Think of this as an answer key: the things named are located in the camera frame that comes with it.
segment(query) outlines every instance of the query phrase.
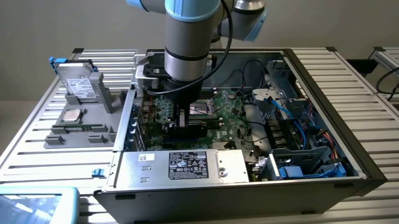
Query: wire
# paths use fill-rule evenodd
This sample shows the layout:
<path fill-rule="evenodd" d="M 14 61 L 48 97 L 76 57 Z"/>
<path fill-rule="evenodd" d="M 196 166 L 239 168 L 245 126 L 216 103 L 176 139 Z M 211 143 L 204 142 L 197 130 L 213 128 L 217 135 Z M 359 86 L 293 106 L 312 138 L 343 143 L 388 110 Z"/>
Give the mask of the wire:
<path fill-rule="evenodd" d="M 249 64 L 251 62 L 257 62 L 257 63 L 260 64 L 260 67 L 261 67 L 260 75 L 263 76 L 263 74 L 264 74 L 263 63 L 261 63 L 261 61 L 259 61 L 257 59 L 252 59 L 252 60 L 247 61 L 245 65 L 244 65 L 244 68 L 243 68 L 243 77 L 245 76 L 245 69 L 247 69 L 247 66 L 248 66 L 248 64 Z"/>
<path fill-rule="evenodd" d="M 237 90 L 236 91 L 236 95 L 237 95 L 237 92 L 240 92 L 241 94 L 243 94 L 243 103 L 244 103 L 244 101 L 245 101 L 245 98 L 248 97 L 248 96 L 251 96 L 252 94 L 247 94 L 247 95 L 244 95 L 244 93 L 240 91 L 240 90 Z M 236 101 L 235 101 L 235 106 L 233 106 L 233 108 L 236 108 L 236 106 L 237 106 L 237 100 L 239 100 L 239 98 L 236 99 Z"/>
<path fill-rule="evenodd" d="M 244 119 L 241 119 L 236 114 L 235 114 L 235 116 L 237 117 L 239 120 L 241 120 L 241 121 L 244 121 L 244 122 L 247 122 L 247 123 L 251 123 L 251 124 L 261 125 L 261 126 L 264 127 L 264 124 L 261 124 L 261 123 L 259 123 L 259 122 L 253 122 L 253 121 L 244 120 Z"/>
<path fill-rule="evenodd" d="M 279 105 L 279 103 L 277 103 L 275 100 L 272 100 L 272 104 L 273 104 L 281 111 L 284 111 L 284 112 L 287 113 L 287 115 L 289 116 L 291 119 L 293 119 L 292 113 L 291 113 L 291 112 L 289 112 L 281 105 Z M 296 128 L 297 128 L 297 130 L 299 130 L 299 132 L 300 132 L 300 134 L 301 134 L 301 138 L 303 138 L 303 140 L 304 140 L 304 142 L 303 142 L 303 146 L 301 146 L 301 150 L 304 150 L 304 148 L 305 148 L 305 135 L 304 135 L 304 130 L 301 129 L 301 127 L 300 127 L 300 125 L 297 124 L 296 121 L 293 121 L 293 125 L 296 126 Z"/>
<path fill-rule="evenodd" d="M 244 72 L 241 70 L 239 70 L 240 73 L 241 73 L 241 89 L 245 87 L 247 85 L 247 81 L 245 81 L 245 75 L 244 75 Z"/>
<path fill-rule="evenodd" d="M 300 127 L 300 125 L 297 124 L 296 121 L 293 121 L 293 125 L 296 126 L 296 128 L 297 128 L 297 130 L 299 130 L 299 132 L 301 134 L 301 138 L 304 139 L 303 146 L 301 146 L 301 150 L 304 150 L 305 149 L 305 135 L 304 135 L 304 131 L 303 131 L 303 129 L 301 129 L 301 127 Z"/>
<path fill-rule="evenodd" d="M 257 141 L 260 141 L 260 140 L 263 140 L 263 139 L 267 139 L 267 137 L 263 137 L 263 138 L 260 138 L 260 139 L 257 139 L 257 140 L 255 140 L 255 141 L 248 141 L 248 140 L 245 140 L 245 139 L 244 139 L 244 136 L 245 136 L 248 130 L 249 130 L 249 128 L 245 130 L 244 134 L 241 135 L 241 140 L 243 140 L 244 142 L 247 142 L 247 143 L 255 143 L 255 142 L 257 142 Z"/>
<path fill-rule="evenodd" d="M 263 139 L 267 139 L 267 137 L 263 137 L 263 138 L 257 139 L 256 141 L 248 141 L 248 140 L 244 139 L 244 137 L 241 137 L 241 140 L 243 140 L 244 142 L 247 142 L 247 143 L 255 143 L 255 142 L 261 141 Z"/>
<path fill-rule="evenodd" d="M 289 112 L 281 105 L 279 105 L 279 103 L 277 103 L 275 100 L 272 100 L 272 104 L 273 104 L 281 111 L 285 112 L 285 114 L 288 115 L 288 117 L 289 117 L 291 119 L 293 119 L 292 113 L 291 113 L 291 112 Z"/>
<path fill-rule="evenodd" d="M 387 99 L 388 101 L 391 101 L 391 99 L 393 98 L 393 95 L 396 94 L 396 89 L 399 88 L 399 83 L 396 84 L 395 88 L 392 89 L 392 93 L 389 95 L 389 98 Z"/>
<path fill-rule="evenodd" d="M 243 73 L 241 69 L 235 69 L 235 70 L 231 72 L 231 74 L 229 74 L 229 76 L 227 77 L 227 79 L 224 79 L 224 81 L 216 86 L 216 88 L 219 88 L 220 86 L 223 86 L 223 84 L 229 80 L 229 78 L 232 77 L 232 75 L 235 74 L 236 71 L 239 71 L 240 74 Z"/>
<path fill-rule="evenodd" d="M 336 154 L 336 151 L 335 151 L 333 142 L 332 142 L 332 138 L 329 137 L 329 134 L 327 132 L 324 132 L 321 136 L 327 139 L 327 141 L 329 143 L 329 147 L 331 147 L 331 159 L 332 160 L 337 159 L 337 154 Z"/>
<path fill-rule="evenodd" d="M 377 82 L 376 82 L 376 91 L 379 92 L 379 93 L 384 93 L 384 94 L 395 94 L 395 91 L 392 91 L 392 92 L 385 92 L 385 91 L 381 91 L 380 90 L 380 83 L 381 83 L 381 81 L 388 77 L 388 75 L 389 74 L 392 74 L 392 73 L 395 73 L 396 71 L 399 71 L 399 67 L 397 68 L 395 68 L 395 69 L 392 69 L 391 71 L 388 71 L 387 72 L 387 74 L 384 74 L 381 77 L 380 77 L 380 79 L 377 80 Z"/>
<path fill-rule="evenodd" d="M 185 90 L 187 88 L 193 87 L 196 84 L 199 84 L 200 82 L 203 82 L 204 80 L 207 80 L 215 74 L 215 72 L 219 70 L 219 68 L 221 67 L 221 65 L 223 65 L 223 63 L 225 61 L 225 58 L 228 56 L 229 48 L 231 48 L 233 26 L 232 26 L 231 11 L 229 11 L 229 8 L 227 6 L 227 3 L 225 3 L 224 0 L 220 0 L 220 1 L 221 1 L 221 4 L 223 4 L 223 8 L 224 8 L 225 14 L 227 14 L 227 19 L 228 19 L 228 41 L 227 41 L 225 50 L 224 50 L 223 57 L 221 57 L 221 60 L 220 60 L 219 64 L 212 69 L 212 71 L 209 71 L 208 74 L 205 74 L 201 78 L 199 78 L 197 80 L 195 80 L 192 83 L 187 84 L 185 86 L 179 87 L 177 89 L 173 89 L 173 90 L 169 90 L 169 91 L 161 91 L 161 92 L 153 92 L 151 90 L 147 90 L 147 93 L 149 95 L 159 96 L 159 95 L 175 93 L 175 92 L 180 92 L 181 90 Z"/>

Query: warning label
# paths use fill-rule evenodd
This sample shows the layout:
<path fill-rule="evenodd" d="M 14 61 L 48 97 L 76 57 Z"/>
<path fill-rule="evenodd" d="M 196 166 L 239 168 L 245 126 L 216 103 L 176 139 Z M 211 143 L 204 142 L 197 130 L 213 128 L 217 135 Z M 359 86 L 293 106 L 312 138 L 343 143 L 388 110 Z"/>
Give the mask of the warning label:
<path fill-rule="evenodd" d="M 77 98 L 93 98 L 95 91 L 88 78 L 66 79 L 72 92 Z"/>
<path fill-rule="evenodd" d="M 169 153 L 169 179 L 209 178 L 207 152 Z"/>

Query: black cable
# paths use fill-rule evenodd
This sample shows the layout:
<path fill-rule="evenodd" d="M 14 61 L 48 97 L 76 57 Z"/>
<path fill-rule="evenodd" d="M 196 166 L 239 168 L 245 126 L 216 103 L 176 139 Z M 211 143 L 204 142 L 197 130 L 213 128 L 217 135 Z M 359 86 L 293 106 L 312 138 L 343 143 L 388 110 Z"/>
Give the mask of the black cable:
<path fill-rule="evenodd" d="M 399 88 L 399 83 L 396 84 L 395 88 L 392 89 L 392 93 L 389 95 L 389 98 L 387 99 L 388 101 L 391 101 L 391 99 L 393 98 L 393 95 L 396 94 L 396 89 Z"/>
<path fill-rule="evenodd" d="M 245 85 L 247 85 L 245 75 L 244 75 L 244 72 L 241 71 L 241 89 L 245 87 Z"/>
<path fill-rule="evenodd" d="M 235 116 L 237 117 L 239 120 L 241 120 L 241 121 L 244 121 L 244 122 L 247 122 L 247 123 L 251 123 L 251 124 L 261 125 L 261 126 L 264 127 L 264 124 L 261 124 L 261 123 L 259 123 L 259 122 L 253 122 L 253 121 L 244 120 L 244 119 L 241 119 L 236 114 L 235 114 Z"/>
<path fill-rule="evenodd" d="M 231 74 L 229 74 L 229 76 L 227 77 L 227 79 L 217 85 L 216 88 L 219 88 L 219 87 L 220 87 L 220 86 L 229 80 L 229 78 L 231 78 L 232 75 L 236 73 L 236 71 L 239 71 L 239 73 L 243 75 L 243 71 L 241 71 L 241 69 L 233 69 L 232 72 L 231 72 Z"/>
<path fill-rule="evenodd" d="M 260 75 L 261 75 L 261 77 L 263 77 L 263 74 L 264 74 L 264 66 L 263 66 L 261 61 L 259 61 L 257 59 L 252 59 L 252 60 L 247 61 L 245 65 L 244 65 L 244 68 L 243 68 L 243 77 L 245 76 L 245 69 L 247 69 L 247 66 L 248 66 L 248 64 L 249 64 L 251 62 L 257 62 L 257 63 L 260 64 L 260 67 L 261 67 Z"/>
<path fill-rule="evenodd" d="M 249 130 L 249 129 L 247 129 L 245 132 L 244 132 L 244 134 L 241 135 L 241 140 L 243 140 L 244 142 L 247 142 L 247 143 L 255 143 L 255 142 L 257 142 L 257 141 L 260 141 L 260 140 L 263 140 L 263 139 L 267 139 L 267 137 L 263 137 L 263 138 L 257 139 L 256 141 L 248 141 L 248 140 L 245 140 L 245 139 L 244 139 L 244 136 L 245 136 L 248 130 Z"/>
<path fill-rule="evenodd" d="M 213 73 L 219 70 L 219 68 L 221 67 L 221 65 L 225 61 L 225 58 L 228 56 L 229 48 L 231 48 L 233 27 L 232 27 L 232 16 L 231 16 L 231 11 L 229 11 L 228 5 L 227 5 L 224 0 L 220 0 L 220 1 L 221 1 L 221 4 L 223 4 L 225 14 L 227 14 L 227 19 L 228 19 L 228 41 L 227 41 L 225 50 L 224 50 L 223 57 L 221 57 L 221 60 L 220 60 L 219 64 L 212 69 L 212 71 L 209 71 L 208 74 L 205 74 L 201 78 L 199 78 L 197 80 L 195 80 L 192 83 L 187 84 L 185 86 L 183 86 L 177 89 L 169 90 L 169 91 L 163 91 L 163 92 L 153 92 L 151 90 L 147 90 L 147 93 L 149 95 L 159 96 L 159 95 L 169 94 L 169 93 L 179 92 L 179 91 L 195 86 L 197 83 L 207 80 L 213 75 Z"/>
<path fill-rule="evenodd" d="M 243 104 L 244 105 L 256 105 L 253 102 L 251 102 L 249 97 L 252 96 L 252 94 L 248 94 L 244 96 L 244 100 L 243 100 Z"/>
<path fill-rule="evenodd" d="M 255 143 L 255 142 L 257 142 L 257 141 L 260 141 L 260 140 L 263 140 L 263 139 L 267 139 L 267 137 L 263 137 L 263 138 L 257 139 L 256 141 L 248 141 L 248 140 L 244 139 L 244 137 L 241 137 L 241 140 L 243 140 L 244 142 L 248 142 L 248 143 Z"/>
<path fill-rule="evenodd" d="M 384 93 L 384 94 L 395 94 L 395 91 L 393 92 L 385 92 L 385 91 L 381 91 L 380 90 L 380 83 L 381 83 L 381 81 L 385 79 L 385 77 L 388 77 L 388 75 L 389 74 L 392 74 L 392 73 L 395 73 L 396 71 L 399 71 L 399 67 L 397 68 L 395 68 L 395 69 L 392 69 L 391 71 L 388 71 L 387 72 L 387 74 L 384 74 L 381 77 L 380 77 L 380 79 L 377 80 L 377 82 L 376 82 L 376 91 L 379 92 L 379 93 Z"/>

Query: sticker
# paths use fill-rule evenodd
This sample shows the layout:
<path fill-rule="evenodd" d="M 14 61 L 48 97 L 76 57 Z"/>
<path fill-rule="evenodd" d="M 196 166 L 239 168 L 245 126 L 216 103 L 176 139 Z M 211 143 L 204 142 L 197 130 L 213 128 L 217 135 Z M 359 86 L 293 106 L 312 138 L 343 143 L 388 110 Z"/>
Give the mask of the sticker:
<path fill-rule="evenodd" d="M 139 154 L 139 161 L 152 161 L 155 160 L 155 154 Z"/>
<path fill-rule="evenodd" d="M 77 98 L 95 98 L 95 91 L 88 78 L 69 78 L 66 81 Z"/>
<path fill-rule="evenodd" d="M 209 178 L 207 152 L 169 153 L 169 179 Z"/>

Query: blue clip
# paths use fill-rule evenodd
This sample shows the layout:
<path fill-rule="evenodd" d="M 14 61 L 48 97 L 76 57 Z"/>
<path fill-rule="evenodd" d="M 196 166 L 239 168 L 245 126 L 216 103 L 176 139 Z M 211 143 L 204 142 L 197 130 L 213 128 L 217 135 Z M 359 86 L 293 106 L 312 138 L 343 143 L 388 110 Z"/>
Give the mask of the blue clip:
<path fill-rule="evenodd" d="M 54 63 L 61 64 L 61 63 L 65 63 L 66 61 L 68 61 L 68 59 L 61 57 L 54 60 Z"/>
<path fill-rule="evenodd" d="M 105 177 L 104 176 L 104 169 L 95 169 L 92 171 L 92 178 L 96 178 L 96 177 Z"/>
<path fill-rule="evenodd" d="M 54 67 L 54 57 L 49 57 L 48 61 L 49 61 L 49 65 L 52 67 L 52 70 L 54 71 L 54 73 L 57 75 L 57 70 L 56 70 L 56 67 Z"/>

